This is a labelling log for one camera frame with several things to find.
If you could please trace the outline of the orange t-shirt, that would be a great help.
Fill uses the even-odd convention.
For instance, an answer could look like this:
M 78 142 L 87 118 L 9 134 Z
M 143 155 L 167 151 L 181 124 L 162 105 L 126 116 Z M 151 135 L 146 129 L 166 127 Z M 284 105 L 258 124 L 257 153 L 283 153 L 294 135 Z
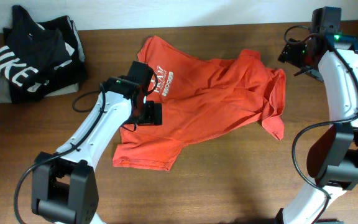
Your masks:
M 153 36 L 137 58 L 155 71 L 149 99 L 162 104 L 162 124 L 122 128 L 113 166 L 168 171 L 184 147 L 253 122 L 283 139 L 285 73 L 267 68 L 259 52 L 201 60 Z

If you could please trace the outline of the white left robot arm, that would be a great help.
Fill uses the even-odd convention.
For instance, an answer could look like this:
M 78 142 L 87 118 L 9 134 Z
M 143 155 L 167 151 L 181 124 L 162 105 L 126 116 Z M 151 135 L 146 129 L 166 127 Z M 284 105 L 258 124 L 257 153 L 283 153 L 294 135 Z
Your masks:
M 125 124 L 160 125 L 162 106 L 148 101 L 150 79 L 112 77 L 100 85 L 89 115 L 55 153 L 41 152 L 32 174 L 32 213 L 51 223 L 102 223 L 96 168 Z

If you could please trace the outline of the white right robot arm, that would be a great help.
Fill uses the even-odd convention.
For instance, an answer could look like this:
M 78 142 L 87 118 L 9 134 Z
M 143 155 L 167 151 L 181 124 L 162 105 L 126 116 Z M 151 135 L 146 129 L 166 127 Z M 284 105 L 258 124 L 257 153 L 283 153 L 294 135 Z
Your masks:
M 319 223 L 325 210 L 358 185 L 358 40 L 355 36 L 312 33 L 287 41 L 290 54 L 282 57 L 305 72 L 317 70 L 328 99 L 329 121 L 302 129 L 291 145 L 293 165 L 305 184 L 275 223 Z M 300 137 L 314 128 L 327 131 L 310 147 L 304 174 L 297 162 Z

